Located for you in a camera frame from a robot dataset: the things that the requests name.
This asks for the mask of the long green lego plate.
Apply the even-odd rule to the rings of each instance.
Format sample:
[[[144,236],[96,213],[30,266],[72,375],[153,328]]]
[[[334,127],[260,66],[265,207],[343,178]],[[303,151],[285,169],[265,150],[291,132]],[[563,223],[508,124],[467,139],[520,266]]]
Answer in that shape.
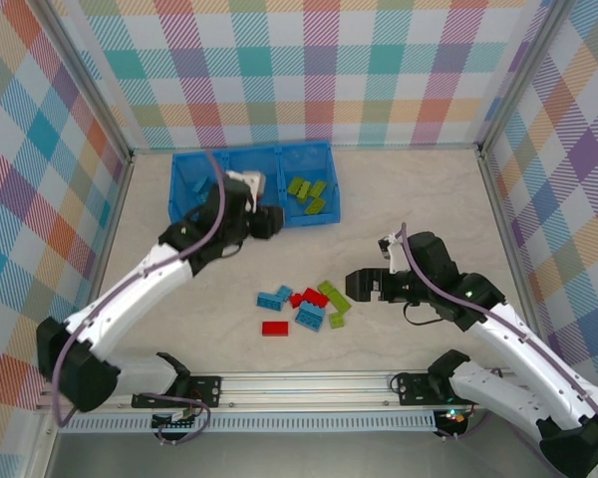
[[[337,289],[332,289],[327,297],[338,313],[345,314],[351,309],[351,304]]]

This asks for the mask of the thick blue lego brick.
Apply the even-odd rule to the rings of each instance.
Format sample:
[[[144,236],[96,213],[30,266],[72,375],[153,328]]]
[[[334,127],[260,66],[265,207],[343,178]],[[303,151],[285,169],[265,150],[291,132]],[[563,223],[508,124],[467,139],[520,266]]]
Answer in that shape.
[[[299,306],[295,322],[313,332],[319,332],[325,317],[325,310],[308,302]]]

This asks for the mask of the blue lego plate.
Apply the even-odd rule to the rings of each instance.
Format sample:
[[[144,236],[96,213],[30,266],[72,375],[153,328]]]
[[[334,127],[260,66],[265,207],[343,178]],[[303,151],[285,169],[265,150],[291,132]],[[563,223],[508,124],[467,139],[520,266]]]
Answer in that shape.
[[[203,203],[208,197],[210,191],[211,181],[208,176],[203,176],[196,180],[189,191],[189,197],[196,203]]]

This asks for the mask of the blue three-compartment bin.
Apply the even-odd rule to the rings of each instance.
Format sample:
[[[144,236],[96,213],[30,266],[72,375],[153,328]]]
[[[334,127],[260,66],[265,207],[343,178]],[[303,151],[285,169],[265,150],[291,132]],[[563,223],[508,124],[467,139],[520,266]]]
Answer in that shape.
[[[266,176],[266,185],[259,203],[283,207],[286,227],[329,225],[341,220],[340,188],[332,147],[328,141],[216,149],[212,155],[226,172],[262,172]],[[192,184],[203,176],[209,177],[211,185],[215,182],[211,164],[204,152],[177,153],[172,157],[167,206],[172,222],[178,221],[200,204],[189,197],[189,191]],[[326,201],[326,205],[320,214],[305,214],[312,197],[301,203],[287,193],[287,186],[295,176],[309,181],[311,186],[317,180],[327,183],[320,197]]]

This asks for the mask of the small circuit board with lights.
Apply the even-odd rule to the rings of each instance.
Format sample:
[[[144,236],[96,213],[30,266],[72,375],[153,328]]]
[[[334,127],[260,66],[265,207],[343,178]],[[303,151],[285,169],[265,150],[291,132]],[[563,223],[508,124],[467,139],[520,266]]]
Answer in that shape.
[[[448,408],[436,411],[435,420],[438,427],[453,426],[467,423],[471,415],[472,412],[470,408]]]

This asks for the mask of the aluminium frame bar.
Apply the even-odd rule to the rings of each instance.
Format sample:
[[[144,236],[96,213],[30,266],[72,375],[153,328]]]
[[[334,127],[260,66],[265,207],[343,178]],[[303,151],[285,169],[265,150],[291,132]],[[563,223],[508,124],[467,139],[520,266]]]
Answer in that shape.
[[[107,266],[111,257],[117,230],[124,210],[125,201],[129,192],[133,173],[135,169],[135,154],[132,152],[127,158],[123,167],[123,175],[119,184],[118,194],[114,203],[113,211],[110,215],[106,235],[103,242],[101,254],[94,270],[94,277],[89,291],[87,308],[91,306],[100,296]]]
[[[535,326],[536,317],[534,314],[533,303],[521,271],[521,264],[513,243],[512,232],[506,221],[502,200],[496,185],[494,184],[493,175],[489,168],[486,154],[480,149],[477,149],[475,151],[475,157],[524,318]]]
[[[504,50],[502,72],[488,100],[474,145],[479,152],[491,149],[509,122],[512,110],[577,0],[527,0]]]
[[[86,102],[92,108],[95,117],[100,121],[115,150],[126,162],[131,162],[133,159],[132,150],[85,65],[78,48],[74,45],[60,16],[56,13],[51,0],[26,0],[26,2],[50,37],[52,44],[65,63],[67,71],[85,96]]]

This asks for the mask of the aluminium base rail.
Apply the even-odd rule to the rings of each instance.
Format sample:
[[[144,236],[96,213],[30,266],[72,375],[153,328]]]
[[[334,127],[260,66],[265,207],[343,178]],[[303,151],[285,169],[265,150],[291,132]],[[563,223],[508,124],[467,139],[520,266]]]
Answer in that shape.
[[[216,375],[221,377],[221,393],[214,411],[222,412],[308,412],[308,411],[376,411],[409,407],[412,409],[469,408],[463,406],[415,405],[400,406],[398,396],[389,389],[390,379],[397,374],[388,371],[339,372],[230,372],[224,374],[186,374],[190,376]],[[117,409],[166,410],[175,408],[132,408],[134,394],[144,393],[132,378],[120,379],[118,388],[110,395],[88,389],[79,401],[85,412],[109,412]]]

